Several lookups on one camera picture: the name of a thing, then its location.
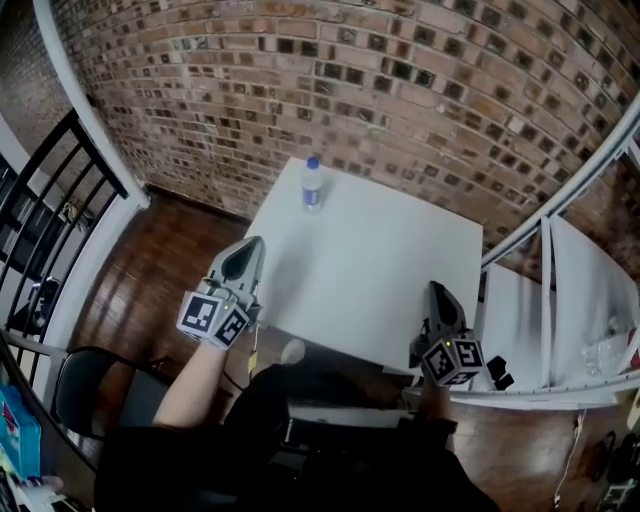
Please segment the white railing frame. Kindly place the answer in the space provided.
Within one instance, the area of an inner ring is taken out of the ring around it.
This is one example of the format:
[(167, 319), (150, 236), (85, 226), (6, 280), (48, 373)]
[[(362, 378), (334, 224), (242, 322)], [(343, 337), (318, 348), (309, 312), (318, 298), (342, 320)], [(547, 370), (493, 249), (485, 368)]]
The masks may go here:
[(77, 260), (70, 267), (69, 277), (60, 288), (60, 297), (41, 341), (50, 346), (65, 348), (71, 340), (85, 300), (100, 269), (136, 214), (150, 206), (150, 199), (134, 175), (126, 168), (107, 136), (98, 114), (90, 106), (62, 43), (51, 1), (33, 0), (33, 4), (49, 58), (72, 107), (79, 114), (80, 124), (128, 193), (126, 198), (117, 198), (107, 207), (95, 224), (92, 234), (86, 239)]

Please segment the blue box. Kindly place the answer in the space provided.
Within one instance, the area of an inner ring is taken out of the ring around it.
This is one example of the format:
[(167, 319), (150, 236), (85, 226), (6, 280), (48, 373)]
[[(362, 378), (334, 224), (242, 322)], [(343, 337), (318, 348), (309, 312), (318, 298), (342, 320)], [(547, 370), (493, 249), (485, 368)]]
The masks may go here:
[(21, 479), (41, 476), (41, 426), (15, 386), (0, 386), (0, 446)]

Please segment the small black object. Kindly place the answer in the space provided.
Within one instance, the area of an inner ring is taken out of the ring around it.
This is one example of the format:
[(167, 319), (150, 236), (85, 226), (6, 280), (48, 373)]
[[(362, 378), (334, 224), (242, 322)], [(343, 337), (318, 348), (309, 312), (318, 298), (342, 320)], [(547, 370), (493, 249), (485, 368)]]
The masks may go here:
[(506, 361), (502, 357), (493, 357), (486, 363), (486, 366), (495, 390), (505, 391), (514, 384), (512, 375), (507, 372)]

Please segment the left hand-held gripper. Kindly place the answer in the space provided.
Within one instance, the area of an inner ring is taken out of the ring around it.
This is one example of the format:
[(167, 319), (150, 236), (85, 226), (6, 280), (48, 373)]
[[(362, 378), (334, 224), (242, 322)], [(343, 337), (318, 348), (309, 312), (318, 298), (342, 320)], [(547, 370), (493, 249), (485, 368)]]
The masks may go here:
[(266, 244), (244, 238), (218, 253), (195, 291), (186, 292), (176, 328), (198, 343), (228, 351), (257, 322)]

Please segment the white table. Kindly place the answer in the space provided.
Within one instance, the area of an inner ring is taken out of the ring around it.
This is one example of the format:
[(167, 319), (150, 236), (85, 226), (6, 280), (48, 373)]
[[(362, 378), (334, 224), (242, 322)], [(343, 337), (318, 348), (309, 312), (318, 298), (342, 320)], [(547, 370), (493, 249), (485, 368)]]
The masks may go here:
[(303, 168), (288, 160), (248, 230), (266, 245), (263, 325), (404, 372), (430, 282), (474, 321), (481, 225), (330, 168), (322, 169), (322, 207), (311, 213), (302, 204)]

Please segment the black metal railing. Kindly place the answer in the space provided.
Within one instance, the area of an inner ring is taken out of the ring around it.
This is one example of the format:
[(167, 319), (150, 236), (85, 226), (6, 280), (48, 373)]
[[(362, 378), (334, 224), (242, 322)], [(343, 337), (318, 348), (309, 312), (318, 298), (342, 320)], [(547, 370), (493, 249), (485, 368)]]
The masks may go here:
[(128, 196), (75, 111), (24, 165), (0, 150), (0, 328), (44, 343), (99, 222)]

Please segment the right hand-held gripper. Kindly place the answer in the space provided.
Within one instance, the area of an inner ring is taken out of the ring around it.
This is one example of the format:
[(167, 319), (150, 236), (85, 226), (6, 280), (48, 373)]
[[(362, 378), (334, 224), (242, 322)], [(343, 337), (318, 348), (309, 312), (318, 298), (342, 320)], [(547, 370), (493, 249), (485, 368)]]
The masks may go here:
[(464, 384), (485, 368), (480, 343), (474, 331), (467, 329), (464, 309), (436, 281), (430, 281), (425, 290), (424, 322), (426, 335), (410, 344), (410, 368), (420, 368), (424, 377), (441, 387)]

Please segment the white metal shelving rack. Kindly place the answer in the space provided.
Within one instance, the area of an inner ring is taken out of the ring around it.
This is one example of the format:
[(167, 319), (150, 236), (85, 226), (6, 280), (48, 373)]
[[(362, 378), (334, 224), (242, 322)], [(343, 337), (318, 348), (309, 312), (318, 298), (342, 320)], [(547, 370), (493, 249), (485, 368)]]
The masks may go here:
[[(630, 369), (640, 349), (640, 300), (631, 277), (562, 218), (607, 166), (624, 153), (640, 163), (640, 93), (582, 168), (538, 211), (482, 259), (486, 292), (481, 340), (503, 355), (515, 384), (497, 391), (485, 379), (452, 391), (453, 400), (484, 407), (577, 410), (607, 407), (618, 392), (640, 387)], [(630, 330), (622, 371), (587, 373), (583, 350)]]

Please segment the person's white shoe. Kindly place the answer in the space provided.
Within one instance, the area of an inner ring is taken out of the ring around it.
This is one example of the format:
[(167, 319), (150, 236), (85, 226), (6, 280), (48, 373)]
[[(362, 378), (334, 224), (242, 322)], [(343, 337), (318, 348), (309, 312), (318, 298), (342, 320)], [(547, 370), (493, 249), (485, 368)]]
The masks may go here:
[(301, 362), (306, 353), (305, 343), (297, 338), (290, 340), (282, 349), (280, 363), (282, 365), (294, 365)]

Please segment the clear plastic water bottle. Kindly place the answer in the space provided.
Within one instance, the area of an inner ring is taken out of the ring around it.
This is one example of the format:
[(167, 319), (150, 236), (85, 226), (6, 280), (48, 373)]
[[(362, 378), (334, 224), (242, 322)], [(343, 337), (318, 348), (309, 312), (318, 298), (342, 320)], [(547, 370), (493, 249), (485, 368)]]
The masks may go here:
[(317, 213), (321, 209), (323, 185), (324, 175), (319, 159), (308, 158), (301, 174), (302, 203), (308, 212)]

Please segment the person's left forearm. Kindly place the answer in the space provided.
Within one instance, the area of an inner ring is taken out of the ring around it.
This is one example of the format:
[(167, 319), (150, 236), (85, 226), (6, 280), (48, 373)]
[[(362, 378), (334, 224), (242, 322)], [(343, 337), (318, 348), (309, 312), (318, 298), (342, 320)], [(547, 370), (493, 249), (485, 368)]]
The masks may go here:
[(228, 359), (228, 352), (200, 344), (164, 395), (153, 424), (168, 429), (192, 429), (209, 414)]

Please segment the person's right forearm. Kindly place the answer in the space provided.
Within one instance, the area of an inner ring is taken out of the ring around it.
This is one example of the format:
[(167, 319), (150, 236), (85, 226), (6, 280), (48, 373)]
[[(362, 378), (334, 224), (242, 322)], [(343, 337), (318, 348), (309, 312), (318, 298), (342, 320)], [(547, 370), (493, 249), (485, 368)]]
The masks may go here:
[(422, 416), (449, 421), (451, 419), (450, 403), (448, 387), (424, 380), (417, 406), (417, 411)]

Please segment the black chair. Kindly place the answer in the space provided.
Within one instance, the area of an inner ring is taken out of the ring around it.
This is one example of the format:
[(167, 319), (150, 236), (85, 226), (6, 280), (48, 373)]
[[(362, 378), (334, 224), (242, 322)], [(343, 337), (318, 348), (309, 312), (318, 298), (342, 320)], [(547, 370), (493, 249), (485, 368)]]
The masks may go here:
[(52, 413), (71, 432), (102, 441), (119, 428), (149, 427), (174, 379), (163, 361), (135, 363), (106, 349), (72, 351), (57, 378)]

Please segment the person's black clothing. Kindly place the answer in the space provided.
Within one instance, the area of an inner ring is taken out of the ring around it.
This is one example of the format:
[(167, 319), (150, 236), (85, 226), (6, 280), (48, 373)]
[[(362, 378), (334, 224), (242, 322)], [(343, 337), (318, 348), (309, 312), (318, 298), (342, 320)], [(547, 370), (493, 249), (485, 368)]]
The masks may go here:
[(127, 427), (107, 438), (96, 512), (500, 512), (448, 448), (454, 422), (417, 415), (391, 429), (285, 443), (288, 405), (365, 406), (344, 376), (273, 365), (220, 425)]

